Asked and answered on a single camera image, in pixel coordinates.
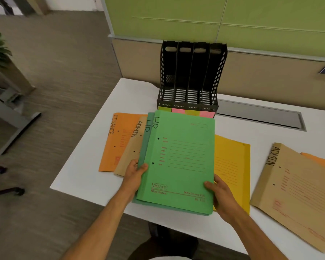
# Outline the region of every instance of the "potted plant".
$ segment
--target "potted plant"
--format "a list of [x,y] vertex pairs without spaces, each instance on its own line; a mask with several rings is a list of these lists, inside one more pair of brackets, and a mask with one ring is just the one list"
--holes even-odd
[[11,51],[5,46],[4,40],[0,33],[0,79],[4,84],[17,89],[23,95],[29,94],[34,87],[30,85],[29,81],[24,77],[21,71],[11,61]]

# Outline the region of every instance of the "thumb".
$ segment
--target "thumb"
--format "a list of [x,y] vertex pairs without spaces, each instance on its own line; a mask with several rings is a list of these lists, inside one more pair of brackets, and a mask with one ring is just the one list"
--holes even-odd
[[148,170],[148,164],[143,163],[142,166],[137,170],[137,173],[142,175],[146,170]]
[[216,192],[217,186],[214,183],[211,183],[209,181],[205,181],[203,184],[205,185],[205,187],[207,189],[212,190],[213,192]]

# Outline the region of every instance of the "wall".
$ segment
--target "wall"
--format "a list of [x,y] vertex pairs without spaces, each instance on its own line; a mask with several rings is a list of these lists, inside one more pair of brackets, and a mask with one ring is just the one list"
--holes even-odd
[[51,10],[93,11],[96,10],[94,0],[46,0]]
[[[160,85],[161,44],[112,40],[124,78]],[[229,52],[218,93],[325,110],[325,62]]]
[[325,57],[325,0],[105,0],[114,34]]

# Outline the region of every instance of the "forearm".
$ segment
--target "forearm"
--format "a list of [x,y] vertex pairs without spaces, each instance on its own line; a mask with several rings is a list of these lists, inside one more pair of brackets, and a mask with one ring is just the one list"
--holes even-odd
[[238,213],[231,225],[241,239],[251,260],[287,260],[285,255],[244,210]]
[[104,260],[128,201],[127,194],[117,192],[62,260]]

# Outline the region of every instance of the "hand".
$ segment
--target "hand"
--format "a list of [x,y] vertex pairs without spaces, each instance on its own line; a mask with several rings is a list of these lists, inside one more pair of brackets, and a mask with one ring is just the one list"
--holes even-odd
[[134,198],[135,192],[141,184],[141,176],[148,169],[148,164],[144,163],[139,169],[137,168],[138,159],[130,161],[126,168],[125,176],[118,192],[125,193],[128,196],[128,203]]
[[216,183],[204,182],[207,189],[214,192],[214,207],[217,213],[229,224],[233,224],[236,217],[245,211],[236,202],[229,186],[218,176],[214,175]]

